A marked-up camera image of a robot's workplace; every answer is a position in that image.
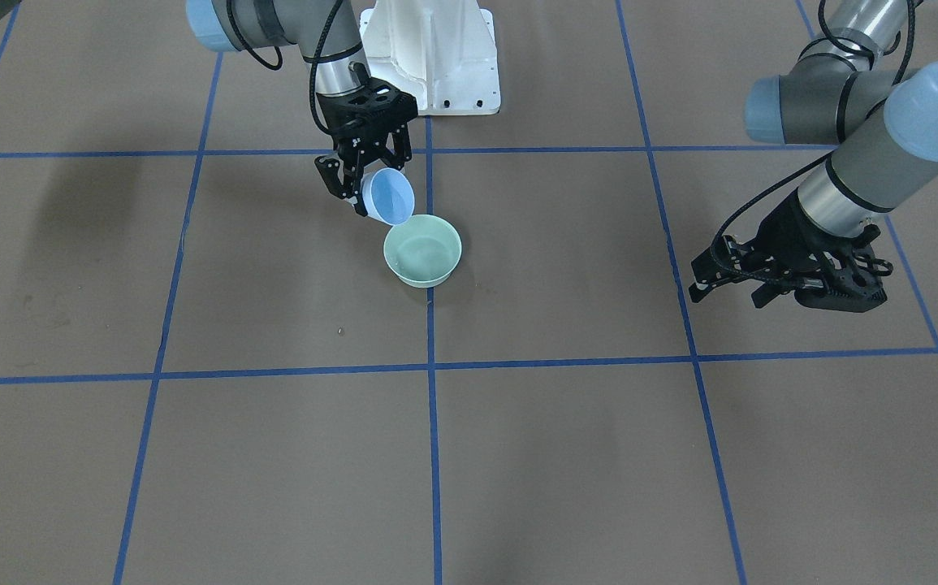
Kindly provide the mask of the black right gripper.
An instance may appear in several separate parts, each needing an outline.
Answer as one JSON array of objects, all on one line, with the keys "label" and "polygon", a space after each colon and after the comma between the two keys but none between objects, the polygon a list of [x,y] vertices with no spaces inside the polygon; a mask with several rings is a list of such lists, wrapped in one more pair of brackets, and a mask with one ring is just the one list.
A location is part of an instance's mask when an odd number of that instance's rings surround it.
[{"label": "black right gripper", "polygon": [[383,162],[402,171],[413,158],[409,123],[419,115],[411,93],[383,79],[371,79],[345,95],[318,93],[325,127],[336,153],[315,158],[315,167],[331,196],[362,212],[362,169]]}]

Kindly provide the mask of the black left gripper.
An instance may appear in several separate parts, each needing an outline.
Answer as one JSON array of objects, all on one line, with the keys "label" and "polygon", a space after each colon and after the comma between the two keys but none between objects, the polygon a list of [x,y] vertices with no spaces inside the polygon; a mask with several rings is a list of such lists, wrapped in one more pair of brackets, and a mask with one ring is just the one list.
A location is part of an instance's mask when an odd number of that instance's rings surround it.
[{"label": "black left gripper", "polygon": [[872,245],[880,237],[880,226],[861,221],[856,236],[835,236],[811,221],[802,209],[798,193],[791,193],[763,219],[750,243],[741,243],[733,236],[718,236],[691,260],[693,282],[688,286],[689,300],[699,303],[715,288],[757,280],[752,275],[757,273],[762,259],[767,263],[766,275],[772,279],[762,282],[750,296],[754,307],[761,310],[777,297],[809,284],[809,278],[803,274],[815,269],[814,252],[820,241],[830,237],[848,238],[856,247],[861,240]]}]

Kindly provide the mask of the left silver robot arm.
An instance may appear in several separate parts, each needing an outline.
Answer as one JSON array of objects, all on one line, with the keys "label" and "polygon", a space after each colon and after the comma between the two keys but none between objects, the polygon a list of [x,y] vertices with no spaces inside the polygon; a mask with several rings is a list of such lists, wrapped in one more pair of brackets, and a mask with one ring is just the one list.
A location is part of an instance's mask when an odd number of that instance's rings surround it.
[{"label": "left silver robot arm", "polygon": [[938,62],[908,69],[914,1],[844,1],[789,73],[754,82],[751,140],[829,145],[740,243],[723,228],[692,260],[693,302],[757,281],[762,308],[792,295],[813,310],[863,314],[887,300],[893,266],[875,256],[878,219],[938,176]]}]

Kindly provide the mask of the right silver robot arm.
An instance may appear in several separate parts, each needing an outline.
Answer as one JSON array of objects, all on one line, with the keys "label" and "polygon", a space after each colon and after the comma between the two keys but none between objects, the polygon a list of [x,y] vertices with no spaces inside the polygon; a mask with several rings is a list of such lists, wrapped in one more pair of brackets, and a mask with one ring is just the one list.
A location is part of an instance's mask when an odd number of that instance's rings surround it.
[{"label": "right silver robot arm", "polygon": [[413,95],[372,75],[360,25],[346,1],[189,1],[193,36],[213,52],[245,52],[261,66],[283,66],[298,48],[309,71],[309,110],[332,149],[315,159],[331,196],[360,216],[390,226],[413,215],[403,175],[412,159]]}]

